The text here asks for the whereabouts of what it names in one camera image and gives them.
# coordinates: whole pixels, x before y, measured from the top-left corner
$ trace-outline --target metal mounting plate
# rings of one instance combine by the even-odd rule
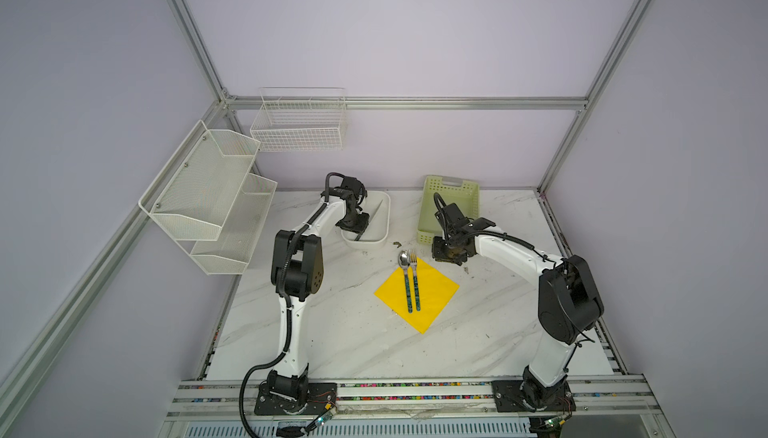
[[[310,383],[310,399],[306,402],[304,409],[296,415],[317,416],[325,411],[326,404],[336,403],[336,384],[335,383]],[[273,416],[288,414],[286,410],[290,409],[290,404],[279,398],[275,398],[267,390],[266,383],[259,385],[259,396],[256,398],[254,414],[258,416]]]
[[[493,390],[493,400],[496,404],[496,411],[499,413],[514,413],[514,412],[529,412],[523,404],[523,395],[520,387],[523,385],[523,380],[498,380],[491,382],[491,388]],[[567,404],[562,401],[556,401],[554,404],[545,407],[540,411],[551,411],[553,413],[562,413],[563,407],[568,406],[570,410],[576,409],[574,403],[573,394],[571,393],[571,387],[568,382],[563,385],[563,400],[567,401]]]

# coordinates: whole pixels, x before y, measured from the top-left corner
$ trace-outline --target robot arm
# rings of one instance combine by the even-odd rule
[[[330,187],[331,176],[341,177],[341,185]],[[307,399],[309,361],[302,324],[307,300],[322,285],[322,237],[337,226],[358,234],[365,232],[370,219],[362,212],[366,196],[366,188],[358,179],[331,173],[312,215],[291,231],[277,232],[275,237],[271,280],[281,298],[280,336],[286,337],[286,346],[266,384],[270,394],[284,401],[284,409],[289,412],[301,410]]]
[[[523,372],[520,401],[530,410],[551,404],[565,383],[576,339],[603,314],[603,302],[587,261],[564,259],[507,235],[484,218],[466,218],[456,203],[435,194],[443,237],[435,237],[432,257],[461,265],[474,255],[497,261],[538,289],[538,319],[544,328],[531,364]]]

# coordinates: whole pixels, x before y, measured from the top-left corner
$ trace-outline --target white wall panel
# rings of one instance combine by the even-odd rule
[[[188,0],[225,86],[583,96],[633,0]]]
[[[231,282],[148,224],[11,438],[157,436],[179,381],[197,378]]]
[[[0,0],[0,381],[212,99],[165,0]],[[14,436],[157,435],[228,280],[151,227]]]
[[[240,110],[250,129],[255,110]],[[349,110],[343,150],[259,153],[280,188],[318,189],[329,172],[370,188],[420,187],[448,175],[485,187],[534,186],[574,117],[570,110]]]
[[[548,193],[678,438],[766,415],[766,4],[657,0]]]

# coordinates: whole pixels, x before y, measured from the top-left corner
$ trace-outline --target wall-mounted wire shelf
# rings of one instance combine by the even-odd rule
[[[346,136],[341,88],[263,88],[250,134],[264,152],[338,150]]]
[[[258,140],[202,122],[192,133],[200,136],[168,184],[153,193],[158,175],[139,206],[208,275],[236,275],[250,262],[277,183],[250,172]]]

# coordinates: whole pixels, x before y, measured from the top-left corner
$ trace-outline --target metal fork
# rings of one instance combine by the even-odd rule
[[[408,256],[411,260],[411,268],[413,269],[413,295],[416,299],[416,311],[422,310],[422,303],[418,299],[418,278],[416,277],[416,250],[410,249],[408,251]]]

